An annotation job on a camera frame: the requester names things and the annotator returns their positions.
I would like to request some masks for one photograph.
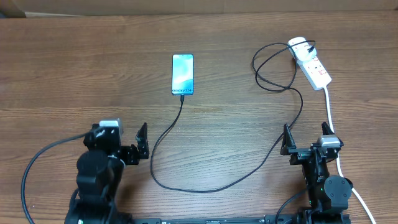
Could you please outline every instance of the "power strip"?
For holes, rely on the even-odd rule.
[[[294,45],[304,41],[306,41],[304,37],[296,37],[291,39],[288,44]],[[294,53],[296,54],[297,63],[300,65],[301,70],[303,70],[304,75],[310,81],[312,88],[314,90],[321,90],[331,82],[331,78],[317,57],[317,50],[313,49],[311,52],[308,52],[310,47],[312,46],[306,42],[298,44],[289,50],[292,55]]]

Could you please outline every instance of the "phone screen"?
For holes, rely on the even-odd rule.
[[[172,77],[173,95],[193,94],[193,55],[192,54],[173,55],[172,76],[173,76]]]

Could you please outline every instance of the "white cable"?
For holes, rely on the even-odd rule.
[[[330,111],[330,101],[329,101],[328,88],[325,86],[325,87],[323,87],[323,89],[325,91],[326,110],[328,111],[329,127],[330,127],[331,131],[335,132],[335,129],[333,128],[333,123],[331,122],[331,111]],[[338,155],[338,157],[336,159],[336,164],[337,164],[338,175],[340,175],[340,177],[344,177],[343,176],[343,172],[341,171],[340,155]],[[372,224],[376,224],[376,221],[374,220],[371,211],[368,209],[368,206],[366,206],[365,202],[363,201],[363,199],[361,198],[359,193],[354,188],[352,189],[352,191],[355,194],[355,196],[358,198],[359,202],[361,202],[361,205],[363,206],[363,208],[365,209],[365,211],[368,214],[369,218],[371,219]]]

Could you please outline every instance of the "wooden table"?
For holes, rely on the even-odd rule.
[[[195,94],[162,141],[154,161],[159,181],[185,189],[215,189],[257,167],[297,113],[296,93],[260,89],[251,70],[256,50],[296,36],[317,41],[331,74],[329,85],[345,176],[378,223],[398,223],[398,12],[309,12],[210,16],[116,16],[0,20],[0,223],[27,223],[21,208],[23,171],[32,156],[58,139],[84,133],[104,118],[121,118],[123,144],[143,122],[149,145],[174,120],[171,56],[195,55]],[[258,63],[277,51],[270,47]],[[261,72],[278,83],[291,79],[286,52]],[[304,109],[292,133],[308,146],[326,120],[322,91],[301,71],[293,87]],[[304,188],[300,166],[278,145],[269,160],[241,183],[214,194],[160,188],[149,161],[130,166],[118,207],[136,218],[258,217],[272,214]],[[27,203],[37,223],[63,223],[76,188],[82,140],[39,157],[27,180]],[[337,174],[331,163],[329,170]],[[294,213],[307,198],[287,206]],[[353,195],[353,223],[369,223]]]

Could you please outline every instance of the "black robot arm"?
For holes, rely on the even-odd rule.
[[[130,214],[118,212],[114,197],[126,165],[138,165],[148,159],[147,124],[136,135],[135,145],[122,146],[120,120],[93,124],[85,136],[88,148],[77,162],[76,182],[80,199],[72,198],[65,224],[128,224]]]
[[[290,155],[290,165],[302,165],[311,207],[301,208],[295,222],[299,223],[351,223],[343,211],[348,208],[352,182],[338,175],[330,175],[327,162],[338,157],[344,146],[329,125],[322,123],[322,133],[309,148],[298,149],[287,124],[281,155]]]

